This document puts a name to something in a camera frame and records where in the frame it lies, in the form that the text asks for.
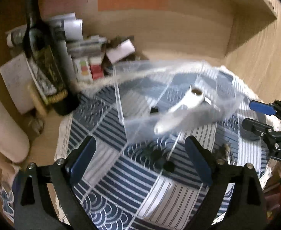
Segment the black clip object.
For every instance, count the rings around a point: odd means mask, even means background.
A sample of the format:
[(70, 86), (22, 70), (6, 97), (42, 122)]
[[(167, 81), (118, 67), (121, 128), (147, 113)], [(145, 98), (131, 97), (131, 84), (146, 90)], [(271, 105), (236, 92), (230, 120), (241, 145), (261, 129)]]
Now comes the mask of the black clip object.
[(167, 158), (163, 155), (163, 151), (160, 149), (153, 150), (150, 154), (150, 159), (156, 166), (158, 166), (158, 168), (167, 172), (174, 172), (175, 163), (167, 160)]

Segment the blue white patterned round mat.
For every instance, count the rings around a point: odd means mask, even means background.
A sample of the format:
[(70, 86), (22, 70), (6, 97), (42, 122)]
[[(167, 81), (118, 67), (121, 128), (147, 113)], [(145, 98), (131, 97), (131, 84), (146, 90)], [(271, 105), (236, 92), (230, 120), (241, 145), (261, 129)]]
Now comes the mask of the blue white patterned round mat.
[(82, 90), (79, 107), (60, 124), (56, 158), (67, 157), (86, 136), (96, 140), (96, 151), (72, 190), (98, 229), (183, 229), (202, 204), (208, 186), (201, 183), (185, 148), (187, 136), (213, 154), (231, 147), (234, 163), (254, 164), (261, 186), (272, 176), (275, 161), (268, 148), (243, 132), (244, 117), (267, 122), (248, 111), (258, 96), (238, 76), (221, 67), (204, 77), (211, 84), (225, 81), (244, 95), (227, 120), (151, 141), (129, 143), (115, 107), (114, 86)]

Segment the white electronic thermometer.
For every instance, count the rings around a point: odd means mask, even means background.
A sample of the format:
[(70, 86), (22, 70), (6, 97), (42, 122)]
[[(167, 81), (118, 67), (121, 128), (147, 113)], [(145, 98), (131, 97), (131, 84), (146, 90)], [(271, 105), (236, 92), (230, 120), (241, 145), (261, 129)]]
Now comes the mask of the white electronic thermometer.
[(167, 114), (163, 115), (155, 124), (154, 133), (161, 135), (178, 127), (186, 117), (186, 113), (184, 114), (183, 111), (194, 109), (204, 101), (212, 105), (212, 101), (204, 95), (202, 90), (190, 85), (183, 98), (176, 105), (172, 106)]

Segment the yellow wooden stick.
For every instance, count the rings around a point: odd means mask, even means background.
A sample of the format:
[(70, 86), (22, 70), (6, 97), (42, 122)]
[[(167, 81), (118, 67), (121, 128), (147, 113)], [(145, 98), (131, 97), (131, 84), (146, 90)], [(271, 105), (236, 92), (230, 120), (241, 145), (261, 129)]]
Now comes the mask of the yellow wooden stick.
[(36, 108), (37, 112), (42, 116), (46, 117), (48, 115), (48, 109), (40, 97), (40, 94), (36, 88), (36, 85), (33, 82), (29, 82), (27, 84), (27, 90), (29, 92), (29, 95), (31, 97), (31, 100), (34, 104), (34, 107)]

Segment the clear plastic storage box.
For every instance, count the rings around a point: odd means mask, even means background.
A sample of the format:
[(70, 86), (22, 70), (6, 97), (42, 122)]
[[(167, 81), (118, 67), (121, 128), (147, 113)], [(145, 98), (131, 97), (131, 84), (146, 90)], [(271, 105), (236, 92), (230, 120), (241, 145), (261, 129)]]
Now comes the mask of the clear plastic storage box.
[[(154, 140), (171, 133), (184, 133), (230, 118), (243, 101), (229, 77), (206, 61), (131, 61), (113, 66), (118, 117), (129, 143)], [(154, 133), (155, 124), (185, 95), (190, 85), (212, 101), (186, 113), (181, 124), (164, 134)], [(152, 107), (158, 113), (150, 113)]]

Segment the blue cartoon sticker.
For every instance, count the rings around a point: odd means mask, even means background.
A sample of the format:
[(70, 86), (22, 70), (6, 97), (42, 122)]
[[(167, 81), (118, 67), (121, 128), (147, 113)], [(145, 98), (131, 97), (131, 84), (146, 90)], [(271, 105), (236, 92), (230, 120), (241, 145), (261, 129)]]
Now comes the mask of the blue cartoon sticker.
[(0, 182), (0, 199), (3, 214), (14, 223), (14, 193), (6, 182)]

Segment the white box fruit print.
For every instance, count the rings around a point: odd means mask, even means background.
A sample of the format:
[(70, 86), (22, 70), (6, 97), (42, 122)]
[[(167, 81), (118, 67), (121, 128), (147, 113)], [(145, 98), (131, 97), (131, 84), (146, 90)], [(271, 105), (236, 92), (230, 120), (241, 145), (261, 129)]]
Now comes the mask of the white box fruit print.
[(91, 82), (93, 80), (87, 57), (74, 58), (72, 62), (78, 82)]

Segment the red small box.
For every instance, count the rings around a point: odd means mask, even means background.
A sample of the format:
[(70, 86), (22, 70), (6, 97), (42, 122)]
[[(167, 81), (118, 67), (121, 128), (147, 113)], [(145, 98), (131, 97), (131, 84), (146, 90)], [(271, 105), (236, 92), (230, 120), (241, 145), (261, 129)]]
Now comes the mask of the red small box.
[(91, 69), (93, 80), (100, 79), (104, 76), (101, 57), (90, 57), (89, 67)]

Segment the white paper note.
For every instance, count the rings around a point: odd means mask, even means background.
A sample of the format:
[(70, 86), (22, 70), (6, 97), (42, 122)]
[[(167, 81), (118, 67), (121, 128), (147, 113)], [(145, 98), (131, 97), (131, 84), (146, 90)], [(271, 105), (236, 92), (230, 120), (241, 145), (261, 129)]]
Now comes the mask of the white paper note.
[(26, 87), (32, 76), (25, 54), (21, 53), (2, 65), (0, 74), (19, 113), (23, 115), (32, 110), (34, 104)]

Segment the white pink open box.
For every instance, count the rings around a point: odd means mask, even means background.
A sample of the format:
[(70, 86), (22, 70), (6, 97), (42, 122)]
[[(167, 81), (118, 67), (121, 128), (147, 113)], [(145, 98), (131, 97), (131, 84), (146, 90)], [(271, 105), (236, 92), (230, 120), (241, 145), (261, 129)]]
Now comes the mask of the white pink open box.
[(116, 47), (108, 48), (106, 50), (106, 57), (111, 64), (115, 64), (134, 53), (135, 47), (132, 41), (128, 38), (123, 42), (120, 42)]

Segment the dark wine bottle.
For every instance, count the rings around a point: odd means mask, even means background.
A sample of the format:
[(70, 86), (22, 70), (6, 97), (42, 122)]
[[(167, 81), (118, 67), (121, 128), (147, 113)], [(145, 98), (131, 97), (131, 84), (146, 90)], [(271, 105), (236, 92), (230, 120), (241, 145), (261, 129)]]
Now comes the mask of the dark wine bottle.
[(73, 112), (80, 100), (68, 85), (51, 28), (40, 15), (38, 0), (26, 0), (26, 32), (22, 47), (45, 105), (50, 105), (61, 116)]

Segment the stack of papers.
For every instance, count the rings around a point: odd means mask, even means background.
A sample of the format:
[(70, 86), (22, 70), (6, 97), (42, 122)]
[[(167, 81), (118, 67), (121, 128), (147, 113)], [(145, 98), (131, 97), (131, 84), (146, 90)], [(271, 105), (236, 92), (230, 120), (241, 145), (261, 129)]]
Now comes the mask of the stack of papers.
[(60, 53), (71, 55), (82, 53), (98, 53), (107, 38), (99, 35), (88, 36), (83, 34), (83, 20), (77, 19), (75, 13), (57, 15), (46, 19), (50, 25), (55, 44)]

